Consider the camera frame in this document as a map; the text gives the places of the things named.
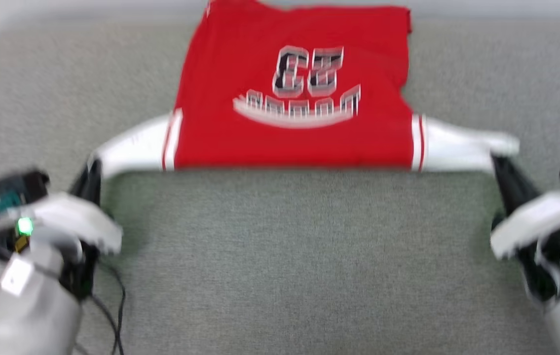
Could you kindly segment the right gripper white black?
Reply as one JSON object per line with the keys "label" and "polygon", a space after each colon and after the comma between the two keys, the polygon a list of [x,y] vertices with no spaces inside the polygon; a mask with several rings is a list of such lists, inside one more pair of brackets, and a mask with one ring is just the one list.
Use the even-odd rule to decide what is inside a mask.
{"label": "right gripper white black", "polygon": [[560,192],[541,191],[508,157],[491,156],[505,215],[491,232],[498,260],[518,261],[526,294],[540,305],[560,303]]}

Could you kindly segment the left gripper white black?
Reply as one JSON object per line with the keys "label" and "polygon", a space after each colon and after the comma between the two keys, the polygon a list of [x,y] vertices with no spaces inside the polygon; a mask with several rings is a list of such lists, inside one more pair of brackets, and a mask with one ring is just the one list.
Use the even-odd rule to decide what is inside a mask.
{"label": "left gripper white black", "polygon": [[23,203],[16,194],[0,198],[0,260],[49,247],[60,268],[36,266],[82,301],[92,295],[100,256],[120,253],[123,229],[100,208],[102,162],[90,160],[67,193]]}

